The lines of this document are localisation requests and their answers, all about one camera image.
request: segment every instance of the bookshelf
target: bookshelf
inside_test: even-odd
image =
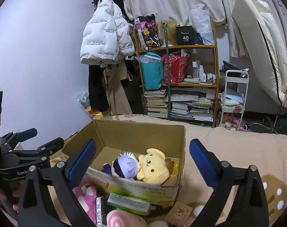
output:
[[[195,84],[195,83],[180,83],[180,84],[170,84],[170,86],[174,87],[206,87],[206,88],[213,88],[215,89],[215,99],[214,99],[214,105],[213,105],[213,122],[212,126],[215,126],[215,120],[217,116],[217,109],[218,109],[218,92],[219,92],[219,57],[218,57],[218,46],[217,46],[217,35],[216,35],[216,30],[215,30],[215,23],[212,20],[212,29],[213,29],[213,34],[214,34],[214,41],[215,45],[176,45],[176,46],[169,46],[169,51],[175,50],[175,49],[211,49],[212,50],[212,62],[207,62],[204,64],[207,65],[212,65],[214,66],[215,69],[215,74],[216,74],[216,83],[215,84]],[[160,47],[160,48],[153,48],[150,50],[142,50],[140,48],[139,44],[139,39],[138,39],[138,34],[136,29],[134,29],[134,44],[135,44],[135,52],[136,55],[139,56],[141,54],[144,54],[149,51],[163,51],[163,54],[166,54],[166,48],[165,47]],[[142,90],[143,92],[146,91],[145,85],[144,85],[144,80],[143,80],[143,75],[142,75],[142,68],[141,64],[139,63],[139,70],[140,70],[140,77],[141,77],[141,82],[142,82]],[[146,98],[144,98],[144,104],[145,104],[145,109],[146,109]],[[195,121],[194,118],[177,118],[177,117],[172,117],[172,120],[184,120],[184,121]]]

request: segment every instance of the red gift bag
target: red gift bag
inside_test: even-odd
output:
[[[162,56],[164,68],[164,82],[168,84],[168,70],[166,55]],[[188,63],[188,57],[170,54],[170,82],[180,84],[184,80],[184,69]]]

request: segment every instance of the white rolling cart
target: white rolling cart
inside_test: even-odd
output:
[[[239,73],[245,73],[247,74],[247,78],[237,78],[237,77],[229,77],[228,73],[230,72],[239,72]],[[222,114],[221,114],[221,119],[220,119],[220,124],[222,123],[222,118],[223,118],[223,113],[235,113],[235,114],[241,114],[241,118],[240,118],[240,122],[239,125],[237,127],[237,130],[239,130],[241,121],[242,121],[242,117],[245,111],[245,103],[246,103],[246,98],[247,98],[247,90],[248,90],[248,82],[249,82],[249,74],[247,71],[241,71],[241,70],[227,70],[225,75],[223,75],[223,79],[225,80],[225,89],[224,89],[224,96],[226,96],[226,89],[227,89],[227,83],[228,82],[235,82],[235,83],[243,83],[246,84],[246,91],[245,91],[245,96],[244,96],[244,103],[243,103],[243,109],[242,110],[238,110],[238,109],[233,109],[230,108],[228,106],[225,106],[225,98],[223,103],[221,104],[221,110],[222,110]]]

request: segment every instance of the beige blanket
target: beige blanket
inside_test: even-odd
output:
[[[186,226],[189,226],[208,201],[212,188],[206,186],[194,161],[189,154],[189,143],[198,138],[208,151],[213,152],[219,160],[226,160],[232,166],[248,168],[256,165],[262,177],[263,186],[268,201],[270,225],[281,215],[287,205],[287,136],[275,134],[261,134],[253,132],[229,131],[222,127],[209,128],[194,126],[188,123],[161,120],[144,115],[120,115],[107,119],[130,120],[137,122],[161,123],[161,124],[183,124],[186,128],[186,156],[182,188],[178,200],[193,207]],[[52,160],[66,160],[62,154],[55,154]],[[52,192],[59,216],[68,223],[56,197]],[[231,191],[227,204],[218,223],[223,222],[228,216],[235,197],[236,187]]]

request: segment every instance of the human hand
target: human hand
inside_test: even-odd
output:
[[[12,196],[18,198],[22,192],[22,185],[24,183],[24,180],[19,182],[19,185],[16,187],[16,189],[12,192]],[[5,195],[4,191],[0,189],[0,205],[2,205],[1,200],[7,200],[7,196]],[[13,210],[18,211],[19,210],[19,204],[16,203],[13,205]]]

